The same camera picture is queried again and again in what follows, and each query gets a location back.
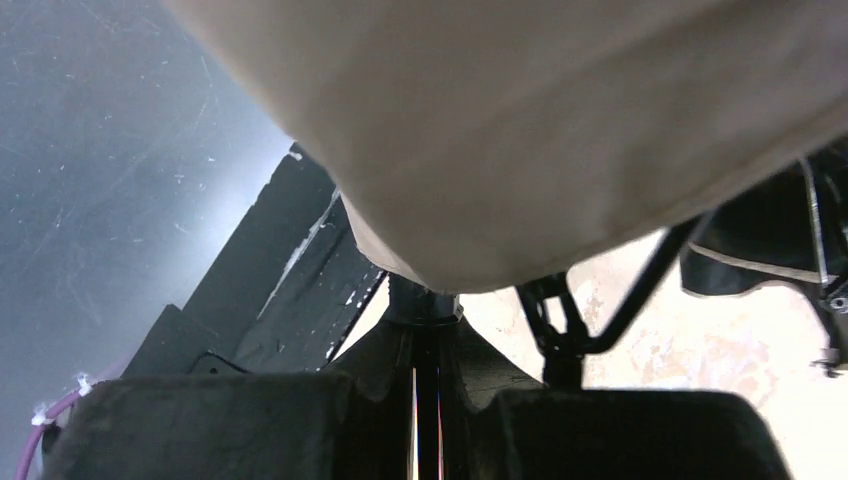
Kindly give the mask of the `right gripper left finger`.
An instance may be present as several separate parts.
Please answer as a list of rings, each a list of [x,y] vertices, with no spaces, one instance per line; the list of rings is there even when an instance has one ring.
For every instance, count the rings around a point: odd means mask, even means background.
[[[368,479],[340,375],[104,382],[74,409],[46,479]]]

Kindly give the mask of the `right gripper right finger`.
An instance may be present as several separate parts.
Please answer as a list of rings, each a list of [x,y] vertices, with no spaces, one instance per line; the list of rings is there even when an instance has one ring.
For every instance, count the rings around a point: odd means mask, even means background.
[[[764,421],[721,392],[505,391],[493,479],[787,479]]]

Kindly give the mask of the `beige folding umbrella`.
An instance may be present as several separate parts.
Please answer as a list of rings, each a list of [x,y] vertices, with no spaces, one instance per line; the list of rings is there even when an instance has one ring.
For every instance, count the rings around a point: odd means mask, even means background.
[[[843,1],[172,1],[327,170],[371,260],[449,292],[703,213],[847,127]]]

